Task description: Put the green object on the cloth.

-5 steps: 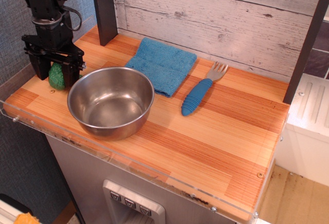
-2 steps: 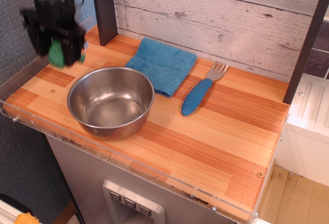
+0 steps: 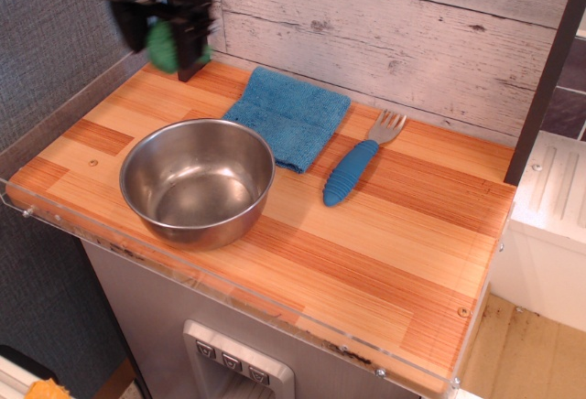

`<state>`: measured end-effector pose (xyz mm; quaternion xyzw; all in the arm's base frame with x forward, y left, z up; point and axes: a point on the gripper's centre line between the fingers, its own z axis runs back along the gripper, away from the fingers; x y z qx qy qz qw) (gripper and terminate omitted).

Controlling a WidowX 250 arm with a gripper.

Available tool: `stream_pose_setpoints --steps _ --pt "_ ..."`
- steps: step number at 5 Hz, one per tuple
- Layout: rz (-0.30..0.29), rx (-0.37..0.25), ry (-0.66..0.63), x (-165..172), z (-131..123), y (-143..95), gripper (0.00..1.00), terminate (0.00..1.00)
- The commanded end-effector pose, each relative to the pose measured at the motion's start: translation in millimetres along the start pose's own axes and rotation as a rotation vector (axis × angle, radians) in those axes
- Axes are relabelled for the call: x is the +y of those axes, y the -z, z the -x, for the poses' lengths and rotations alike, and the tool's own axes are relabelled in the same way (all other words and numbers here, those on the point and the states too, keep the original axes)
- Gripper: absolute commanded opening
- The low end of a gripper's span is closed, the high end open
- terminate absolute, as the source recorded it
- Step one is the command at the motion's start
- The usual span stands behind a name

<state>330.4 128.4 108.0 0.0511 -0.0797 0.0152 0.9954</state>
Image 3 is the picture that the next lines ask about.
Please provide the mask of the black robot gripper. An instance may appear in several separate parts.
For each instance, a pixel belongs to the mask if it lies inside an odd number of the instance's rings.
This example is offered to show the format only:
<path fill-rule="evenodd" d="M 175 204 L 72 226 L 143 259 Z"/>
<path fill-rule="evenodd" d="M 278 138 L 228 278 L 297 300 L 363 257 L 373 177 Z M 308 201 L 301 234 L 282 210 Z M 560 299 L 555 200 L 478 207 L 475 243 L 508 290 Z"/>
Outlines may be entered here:
<path fill-rule="evenodd" d="M 134 52 L 147 47 L 153 16 L 172 21 L 179 72 L 196 71 L 211 60 L 207 37 L 212 26 L 212 0 L 209 8 L 210 24 L 207 27 L 190 22 L 179 22 L 181 0 L 106 0 L 114 15 L 125 44 Z"/>

